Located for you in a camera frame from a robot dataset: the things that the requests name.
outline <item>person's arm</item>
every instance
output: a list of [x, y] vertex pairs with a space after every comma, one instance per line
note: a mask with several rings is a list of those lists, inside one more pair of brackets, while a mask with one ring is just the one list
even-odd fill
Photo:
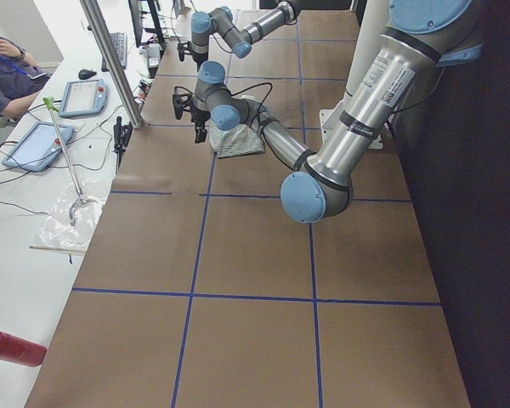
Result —
[[[23, 53], [20, 48], [17, 48], [16, 45], [13, 45], [6, 39], [0, 38], [0, 54], [10, 58], [19, 58]], [[37, 66], [37, 62], [34, 57], [26, 51], [23, 62], [27, 63], [28, 65]]]
[[22, 98], [12, 99], [0, 113], [11, 118], [21, 117], [28, 111], [28, 108], [36, 100], [38, 94], [39, 92], [35, 92]]

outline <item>metal base plate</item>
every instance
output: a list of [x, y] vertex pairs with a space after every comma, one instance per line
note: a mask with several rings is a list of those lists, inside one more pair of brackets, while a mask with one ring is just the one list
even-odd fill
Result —
[[[323, 143], [325, 143], [329, 134], [331, 134], [332, 127], [329, 127], [329, 123], [326, 123], [328, 119], [331, 117], [333, 109], [322, 109], [320, 110], [320, 127], [321, 127], [321, 137], [323, 139]], [[377, 138], [372, 140], [372, 143], [368, 146], [369, 149], [381, 150], [383, 149], [382, 137], [378, 134]]]

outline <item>gray robot arm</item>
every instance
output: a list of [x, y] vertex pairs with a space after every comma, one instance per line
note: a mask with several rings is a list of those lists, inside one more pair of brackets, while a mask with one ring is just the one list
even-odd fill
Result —
[[224, 68], [216, 62], [202, 65], [193, 105], [211, 112], [221, 130], [245, 123], [262, 135], [294, 170], [281, 186], [287, 214], [301, 223], [317, 222], [347, 208], [355, 165], [416, 74], [442, 60], [449, 65], [465, 62], [468, 53], [476, 56], [479, 45], [466, 50], [465, 44], [471, 44], [475, 35], [479, 8], [479, 0], [392, 0], [390, 21], [381, 34], [382, 48], [317, 153], [297, 142], [277, 119], [259, 109], [260, 104], [232, 98], [223, 84]]
[[178, 44], [179, 58], [183, 61], [186, 54], [192, 55], [198, 68], [208, 60], [209, 38], [219, 34], [238, 58], [244, 58], [252, 45], [272, 31], [297, 20], [301, 12], [299, 0], [284, 0], [278, 7], [239, 30], [232, 22], [232, 12], [228, 7], [219, 7], [211, 13], [196, 12], [191, 19], [191, 41]]

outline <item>brown table surface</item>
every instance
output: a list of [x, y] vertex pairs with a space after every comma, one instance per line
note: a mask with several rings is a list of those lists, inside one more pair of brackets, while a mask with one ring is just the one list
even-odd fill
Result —
[[[266, 105], [317, 149], [358, 34], [350, 12], [305, 11], [245, 59], [215, 40], [210, 58], [233, 92], [270, 80]], [[196, 83], [174, 45], [26, 406], [468, 407], [392, 143], [345, 213], [295, 223], [268, 149], [216, 159], [174, 119], [173, 87]]]

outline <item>red cylinder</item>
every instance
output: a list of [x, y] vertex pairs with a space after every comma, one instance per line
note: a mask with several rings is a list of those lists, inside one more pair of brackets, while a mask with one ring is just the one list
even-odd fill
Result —
[[43, 363], [47, 348], [0, 331], [0, 360], [36, 367]]

